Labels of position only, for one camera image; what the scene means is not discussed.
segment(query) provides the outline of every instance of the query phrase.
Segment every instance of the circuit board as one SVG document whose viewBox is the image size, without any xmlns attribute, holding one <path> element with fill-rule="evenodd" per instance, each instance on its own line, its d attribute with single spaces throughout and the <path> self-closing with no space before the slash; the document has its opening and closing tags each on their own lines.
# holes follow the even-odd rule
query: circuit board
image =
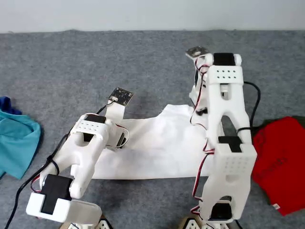
<svg viewBox="0 0 305 229">
<path fill-rule="evenodd" d="M 201 47 L 201 46 L 196 46 L 186 51 L 186 55 L 191 59 L 201 55 L 205 55 L 207 53 L 209 53 L 209 51 L 205 47 Z"/>
<path fill-rule="evenodd" d="M 117 87 L 109 96 L 109 100 L 114 101 L 120 105 L 127 106 L 132 99 L 133 93 Z"/>
</svg>

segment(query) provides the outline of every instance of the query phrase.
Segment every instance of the red t-shirt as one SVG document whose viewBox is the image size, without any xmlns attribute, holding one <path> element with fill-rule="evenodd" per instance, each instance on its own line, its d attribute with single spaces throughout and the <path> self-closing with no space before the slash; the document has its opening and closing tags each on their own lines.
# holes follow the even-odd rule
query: red t-shirt
<svg viewBox="0 0 305 229">
<path fill-rule="evenodd" d="M 305 129 L 285 117 L 254 137 L 257 160 L 252 178 L 284 216 L 305 208 Z"/>
</svg>

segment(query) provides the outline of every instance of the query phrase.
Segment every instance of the teal cloth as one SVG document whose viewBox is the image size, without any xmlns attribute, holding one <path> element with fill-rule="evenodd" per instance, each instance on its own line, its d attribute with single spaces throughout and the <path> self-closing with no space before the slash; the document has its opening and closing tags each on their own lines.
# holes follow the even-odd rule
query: teal cloth
<svg viewBox="0 0 305 229">
<path fill-rule="evenodd" d="M 5 172 L 21 179 L 36 151 L 40 125 L 27 115 L 0 110 L 0 176 Z"/>
</svg>

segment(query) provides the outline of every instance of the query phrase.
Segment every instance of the black wire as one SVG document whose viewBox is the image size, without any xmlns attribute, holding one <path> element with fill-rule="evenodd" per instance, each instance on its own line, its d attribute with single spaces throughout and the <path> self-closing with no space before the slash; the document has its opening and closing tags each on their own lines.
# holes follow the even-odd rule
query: black wire
<svg viewBox="0 0 305 229">
<path fill-rule="evenodd" d="M 238 225 L 239 229 L 243 229 L 243 227 L 240 225 L 240 223 L 238 222 L 238 220 L 235 220 L 236 224 Z"/>
<path fill-rule="evenodd" d="M 79 227 L 77 227 L 74 223 L 71 223 L 75 228 L 80 229 Z"/>
<path fill-rule="evenodd" d="M 207 224 L 207 223 L 206 223 L 206 225 L 208 225 L 208 226 L 211 227 L 212 229 L 215 229 L 214 227 L 212 227 L 211 225 L 209 225 L 209 224 Z"/>
<path fill-rule="evenodd" d="M 58 164 L 53 160 L 53 158 L 48 157 L 47 160 L 50 160 L 56 168 L 57 175 L 60 173 Z"/>
<path fill-rule="evenodd" d="M 61 141 L 58 143 L 58 145 L 56 146 L 54 152 L 48 156 L 48 159 L 46 161 L 46 163 L 40 168 L 38 169 L 29 179 L 27 179 L 17 190 L 16 192 L 16 197 L 15 197 L 15 204 L 14 204 L 14 208 L 10 214 L 10 218 L 8 219 L 6 225 L 5 225 L 5 229 L 8 229 L 10 226 L 11 221 L 14 218 L 14 215 L 16 213 L 17 210 L 17 206 L 18 206 L 18 200 L 19 200 L 19 195 L 21 193 L 21 191 L 38 175 L 40 174 L 50 163 L 51 160 L 50 158 L 53 158 L 55 156 L 55 154 L 57 153 L 57 151 L 59 150 L 60 146 L 62 145 L 63 141 L 67 139 L 67 137 L 69 136 L 69 134 L 65 134 L 64 137 L 62 137 Z"/>
<path fill-rule="evenodd" d="M 252 130 L 252 129 L 257 128 L 257 127 L 254 127 L 254 126 L 253 126 L 253 120 L 254 120 L 255 112 L 256 112 L 256 110 L 257 110 L 257 107 L 258 107 L 258 105 L 259 105 L 259 102 L 261 101 L 261 90 L 259 89 L 259 87 L 258 87 L 256 84 L 252 83 L 252 82 L 244 81 L 244 83 L 253 86 L 253 87 L 257 90 L 257 99 L 256 99 L 256 102 L 255 102 L 253 111 L 252 111 L 252 113 L 251 113 L 251 117 L 250 117 L 250 127 L 242 127 L 242 128 L 239 128 L 239 129 L 237 130 L 237 132 L 239 132 L 239 131 L 241 131 L 241 130 Z"/>
<path fill-rule="evenodd" d="M 114 103 L 114 101 L 111 101 L 111 103 L 109 103 L 109 104 L 106 104 L 105 106 L 103 106 L 96 114 L 100 114 L 100 112 L 102 112 L 107 106 L 110 106 L 111 104 L 113 104 Z"/>
<path fill-rule="evenodd" d="M 259 89 L 259 87 L 256 84 L 254 84 L 252 82 L 244 81 L 244 83 L 253 86 L 257 90 L 257 99 L 256 99 L 256 102 L 255 102 L 255 105 L 254 105 L 254 108 L 253 108 L 253 111 L 251 114 L 251 118 L 250 118 L 250 126 L 253 126 L 255 112 L 257 110 L 259 102 L 261 101 L 261 90 Z"/>
</svg>

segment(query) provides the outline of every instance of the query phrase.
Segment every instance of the white fabric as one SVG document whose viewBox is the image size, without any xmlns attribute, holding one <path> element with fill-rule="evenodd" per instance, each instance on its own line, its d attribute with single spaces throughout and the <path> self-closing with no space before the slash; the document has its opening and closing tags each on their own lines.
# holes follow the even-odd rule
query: white fabric
<svg viewBox="0 0 305 229">
<path fill-rule="evenodd" d="M 94 179 L 151 179 L 194 177 L 205 156 L 205 129 L 190 124 L 193 108 L 167 105 L 154 118 L 126 119 L 120 124 L 130 132 L 123 149 L 104 149 L 96 163 Z M 193 123 L 206 122 L 194 115 Z M 202 176 L 208 175 L 213 156 L 208 156 Z"/>
</svg>

